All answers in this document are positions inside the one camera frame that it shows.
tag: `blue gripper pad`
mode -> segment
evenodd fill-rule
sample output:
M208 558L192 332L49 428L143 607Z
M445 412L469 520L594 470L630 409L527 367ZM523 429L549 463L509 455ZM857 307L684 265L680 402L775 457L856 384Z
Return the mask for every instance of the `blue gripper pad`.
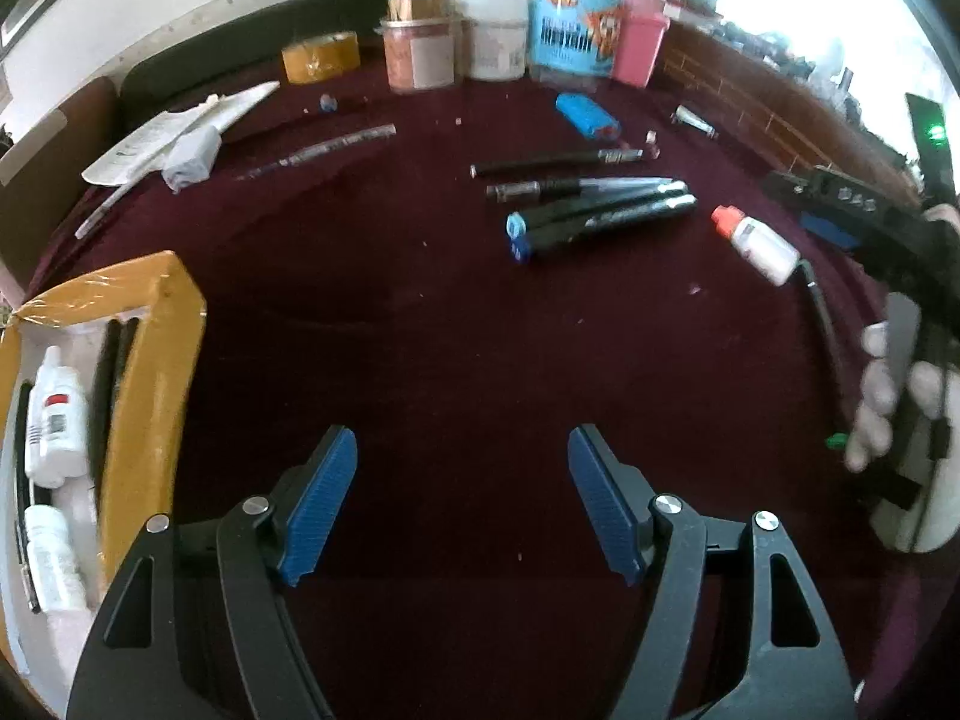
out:
M570 476L587 510L600 548L607 558L607 565L611 571L622 574L627 584L632 586L642 577L649 560L641 552L640 538L644 526L637 521L637 504L642 507L640 512L646 520L649 514L646 512L646 505L652 498L653 490L650 490L649 497L645 497L643 490L646 490L648 485L640 471L618 463L603 437L592 425L584 425L572 431L566 451ZM633 506L624 496L617 480L614 480L612 470L615 470L620 478L630 471L637 476L636 481L640 484L631 485L638 493L637 502Z
M318 451L323 451L325 442ZM277 571L288 586L296 587L304 574L317 567L326 537L347 497L356 470L356 437L352 430L341 428L326 447L323 459L287 520L286 549Z

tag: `dark red cloth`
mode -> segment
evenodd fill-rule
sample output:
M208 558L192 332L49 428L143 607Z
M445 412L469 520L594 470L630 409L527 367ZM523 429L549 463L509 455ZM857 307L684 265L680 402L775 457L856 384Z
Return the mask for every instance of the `dark red cloth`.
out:
M323 92L338 113L316 112ZM104 196L92 191L35 279L39 290L174 250L200 286L208 330L176 479L181 521L270 490L330 423L354 429L352 489L319 570L288 594L339 717L589 716L637 591L608 572L568 476L566 436L585 421L702 514L779 514L853 675L867 667L883 553L824 448L835 407L808 298L799 283L767 283L710 212L736 204L813 262L852 386L875 295L766 199L765 163L672 127L674 93L619 85L595 98L626 142L656 129L661 159L583 175L675 176L699 208L518 265L504 209L467 169L588 148L555 96L526 79L393 95L382 63L284 85L227 134L208 182L173 196L152 175L76 245ZM236 180L387 122L395 138Z

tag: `white bottle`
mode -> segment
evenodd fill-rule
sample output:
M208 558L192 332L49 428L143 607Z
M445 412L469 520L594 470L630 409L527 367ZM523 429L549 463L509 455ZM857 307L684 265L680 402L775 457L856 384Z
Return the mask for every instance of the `white bottle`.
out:
M42 488L59 488L64 483L64 476L56 473L56 469L51 469L50 466L43 464L40 459L40 438L43 434L43 401L60 363L61 348L59 346L48 346L43 354L42 365L37 369L34 388L30 390L30 400L27 406L27 446L24 452L24 471L32 483Z
M717 232L740 256L773 284L782 287L800 261L800 252L762 221L744 215L736 206L718 205L711 216Z
M51 476L86 474L86 395L72 367L61 365L54 371L43 394L40 417L40 465L49 469Z
M53 506L34 504L24 512L27 526L27 562L45 613L86 608L83 580L70 547L66 518Z

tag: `pink container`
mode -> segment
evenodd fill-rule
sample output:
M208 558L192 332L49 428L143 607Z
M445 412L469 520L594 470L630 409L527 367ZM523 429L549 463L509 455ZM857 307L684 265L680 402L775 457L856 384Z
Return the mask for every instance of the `pink container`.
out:
M662 13L630 13L620 26L613 77L641 89L650 81L670 20Z

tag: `orange cap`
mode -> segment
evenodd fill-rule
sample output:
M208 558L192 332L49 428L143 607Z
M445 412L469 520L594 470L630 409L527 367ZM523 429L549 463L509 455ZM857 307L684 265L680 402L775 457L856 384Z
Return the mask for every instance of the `orange cap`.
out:
M744 220L744 213L736 205L718 205L710 214L713 223L717 225L717 232L730 240L736 225Z

